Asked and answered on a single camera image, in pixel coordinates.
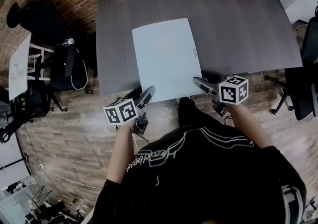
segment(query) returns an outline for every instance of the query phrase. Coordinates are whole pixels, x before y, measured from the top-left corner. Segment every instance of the desk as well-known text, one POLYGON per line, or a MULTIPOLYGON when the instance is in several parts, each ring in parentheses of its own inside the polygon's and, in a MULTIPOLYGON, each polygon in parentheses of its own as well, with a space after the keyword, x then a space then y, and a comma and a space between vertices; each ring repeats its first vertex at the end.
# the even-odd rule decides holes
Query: desk
POLYGON ((185 17, 203 70, 237 74, 302 66, 279 0, 98 0, 100 93, 140 84, 133 29, 185 17))

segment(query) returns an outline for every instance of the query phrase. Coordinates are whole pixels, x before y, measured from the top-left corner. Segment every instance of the white cube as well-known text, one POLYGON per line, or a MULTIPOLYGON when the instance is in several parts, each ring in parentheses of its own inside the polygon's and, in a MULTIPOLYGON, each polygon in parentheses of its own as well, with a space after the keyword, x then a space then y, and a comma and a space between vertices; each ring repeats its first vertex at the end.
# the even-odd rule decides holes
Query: white cube
POLYGON ((220 101, 239 105, 248 98, 248 80, 235 75, 219 84, 220 101))
POLYGON ((110 125, 124 125, 139 116, 133 99, 117 100, 103 109, 110 125))

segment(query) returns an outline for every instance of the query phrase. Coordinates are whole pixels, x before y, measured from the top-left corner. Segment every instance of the black t-shirt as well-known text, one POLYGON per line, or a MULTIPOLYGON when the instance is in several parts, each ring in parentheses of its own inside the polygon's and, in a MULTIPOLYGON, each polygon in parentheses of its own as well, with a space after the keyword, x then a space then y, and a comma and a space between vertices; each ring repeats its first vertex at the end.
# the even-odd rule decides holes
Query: black t-shirt
POLYGON ((179 128, 106 181, 91 223, 284 223, 281 186, 305 187, 275 148, 230 126, 179 128))

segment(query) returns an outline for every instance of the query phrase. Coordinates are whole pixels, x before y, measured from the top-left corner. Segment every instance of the sheet of paper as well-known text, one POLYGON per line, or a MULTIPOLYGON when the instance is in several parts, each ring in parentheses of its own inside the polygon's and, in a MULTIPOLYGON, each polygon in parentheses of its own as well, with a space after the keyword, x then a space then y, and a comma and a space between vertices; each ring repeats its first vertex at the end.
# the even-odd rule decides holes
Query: sheet of paper
POLYGON ((27 70, 31 34, 29 34, 10 58, 9 99, 13 100, 28 89, 27 70))
POLYGON ((133 38, 142 89, 156 88, 151 102, 203 93, 192 81, 202 75, 187 18, 134 29, 133 38))

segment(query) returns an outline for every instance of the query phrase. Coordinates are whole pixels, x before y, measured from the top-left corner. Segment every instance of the gray table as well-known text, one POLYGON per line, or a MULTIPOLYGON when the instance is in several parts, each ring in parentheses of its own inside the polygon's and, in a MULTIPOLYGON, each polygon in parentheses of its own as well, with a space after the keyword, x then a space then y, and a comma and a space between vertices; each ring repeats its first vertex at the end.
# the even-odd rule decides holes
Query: gray table
POLYGON ((140 84, 132 30, 177 18, 189 19, 203 70, 236 74, 302 66, 279 0, 98 0, 97 6, 102 95, 140 84))

